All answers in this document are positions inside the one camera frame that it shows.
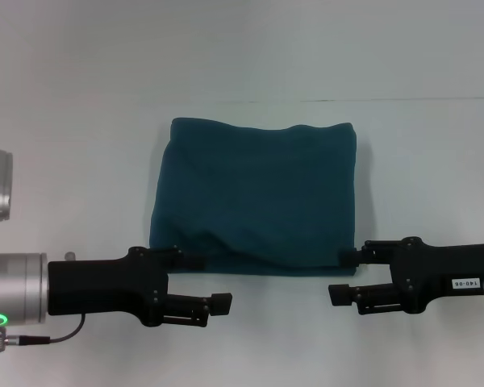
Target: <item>folded cloth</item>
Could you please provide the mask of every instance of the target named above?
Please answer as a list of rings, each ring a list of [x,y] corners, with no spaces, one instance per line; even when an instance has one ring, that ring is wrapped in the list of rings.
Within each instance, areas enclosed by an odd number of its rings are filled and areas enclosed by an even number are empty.
[[[269,131],[174,119],[150,246],[204,256],[210,273],[353,274],[356,136],[350,123]]]

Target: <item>white wall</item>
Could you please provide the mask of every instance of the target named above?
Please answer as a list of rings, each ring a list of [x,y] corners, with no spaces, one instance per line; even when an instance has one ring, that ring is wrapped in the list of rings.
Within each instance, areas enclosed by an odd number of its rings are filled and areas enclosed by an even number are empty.
[[[0,148],[15,155],[0,252],[146,244],[177,116],[351,122],[357,245],[484,243],[484,1],[0,0]],[[172,276],[174,293],[233,292],[231,314],[206,329],[90,315],[65,344],[1,354],[0,384],[484,385],[481,298],[416,316],[330,305],[329,284],[389,279]]]

